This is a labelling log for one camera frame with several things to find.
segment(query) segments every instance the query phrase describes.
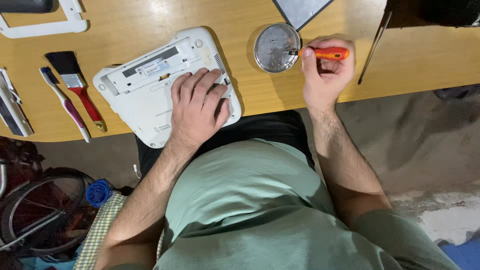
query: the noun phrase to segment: concrete floor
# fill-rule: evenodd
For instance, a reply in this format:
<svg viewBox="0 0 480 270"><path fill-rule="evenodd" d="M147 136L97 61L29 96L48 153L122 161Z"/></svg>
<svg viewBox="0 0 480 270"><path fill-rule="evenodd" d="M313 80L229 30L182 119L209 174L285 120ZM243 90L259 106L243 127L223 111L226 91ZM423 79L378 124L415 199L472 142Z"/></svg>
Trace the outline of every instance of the concrete floor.
<svg viewBox="0 0 480 270"><path fill-rule="evenodd" d="M314 153L308 112L299 112ZM480 220L468 220L468 226L458 222L444 227L445 232L434 227L439 218L448 219L439 210L460 207L480 216L480 95L446 103L428 91L341 103L337 112L396 208L423 222L433 240L459 244L474 235ZM138 182L133 133L94 138L89 144L36 145L46 158L44 168L76 168L116 187ZM456 236L449 235L454 229Z"/></svg>

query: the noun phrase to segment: black shorts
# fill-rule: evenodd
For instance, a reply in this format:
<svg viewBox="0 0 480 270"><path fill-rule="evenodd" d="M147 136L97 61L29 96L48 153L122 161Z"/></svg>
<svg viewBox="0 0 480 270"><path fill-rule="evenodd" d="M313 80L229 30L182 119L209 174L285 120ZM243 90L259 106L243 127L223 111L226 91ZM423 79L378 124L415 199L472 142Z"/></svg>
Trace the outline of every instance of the black shorts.
<svg viewBox="0 0 480 270"><path fill-rule="evenodd" d="M142 177L147 175L163 148L150 148L135 136L138 146L138 159ZM251 116L243 116L238 122L222 127L207 140L193 158L234 142L259 138L266 141L284 143L301 151L313 169L314 162L308 148L307 132L300 114L294 110L285 110Z"/></svg>

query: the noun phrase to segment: metal tin lid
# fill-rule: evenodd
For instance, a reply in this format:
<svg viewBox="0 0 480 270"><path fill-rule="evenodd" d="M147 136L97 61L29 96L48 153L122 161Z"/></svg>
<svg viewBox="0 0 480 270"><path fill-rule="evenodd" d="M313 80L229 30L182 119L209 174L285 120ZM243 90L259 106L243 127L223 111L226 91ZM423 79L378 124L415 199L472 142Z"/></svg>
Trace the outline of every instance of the metal tin lid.
<svg viewBox="0 0 480 270"><path fill-rule="evenodd" d="M293 66L298 56L285 51L299 50L300 37L288 24L267 26L257 37L253 47L255 61L268 73L280 73Z"/></svg>

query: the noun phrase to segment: desk surface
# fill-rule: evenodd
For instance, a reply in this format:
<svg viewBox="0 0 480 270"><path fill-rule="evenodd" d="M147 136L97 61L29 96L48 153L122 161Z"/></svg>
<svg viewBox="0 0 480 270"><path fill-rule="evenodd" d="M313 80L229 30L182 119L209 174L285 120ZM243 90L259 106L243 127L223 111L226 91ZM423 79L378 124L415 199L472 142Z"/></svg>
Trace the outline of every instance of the desk surface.
<svg viewBox="0 0 480 270"><path fill-rule="evenodd" d="M253 58L256 36L268 24L283 22L271 0L83 0L91 27L83 33L8 39L0 35L0 65L7 67L35 134L11 134L0 124L0 135L32 141L82 139L57 96L38 68L48 65L43 55L73 50L90 87L88 93L102 114L108 132L101 133L81 101L62 83L85 120L92 137L131 132L91 86L103 67L134 59L166 44L180 30L207 26L216 34L228 71L242 103L243 115L304 107L301 62L281 74L260 70ZM301 31L306 44L317 36L355 41L356 76L339 102L480 83L480 28L439 26L387 29L362 85L356 81L383 16L385 0L335 0ZM10 26L64 20L61 9L49 14L4 14ZM452 56L452 48L462 56Z"/></svg>

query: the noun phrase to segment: green t-shirt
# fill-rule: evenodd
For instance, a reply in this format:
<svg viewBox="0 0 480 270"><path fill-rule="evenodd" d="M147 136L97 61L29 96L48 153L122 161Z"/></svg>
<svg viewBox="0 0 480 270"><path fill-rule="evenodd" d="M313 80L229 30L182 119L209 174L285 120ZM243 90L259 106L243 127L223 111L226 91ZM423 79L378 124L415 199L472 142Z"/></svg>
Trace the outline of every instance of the green t-shirt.
<svg viewBox="0 0 480 270"><path fill-rule="evenodd" d="M414 221L390 210L367 212L350 230L305 155L260 139L195 159L173 189L166 221L155 270L459 269Z"/></svg>

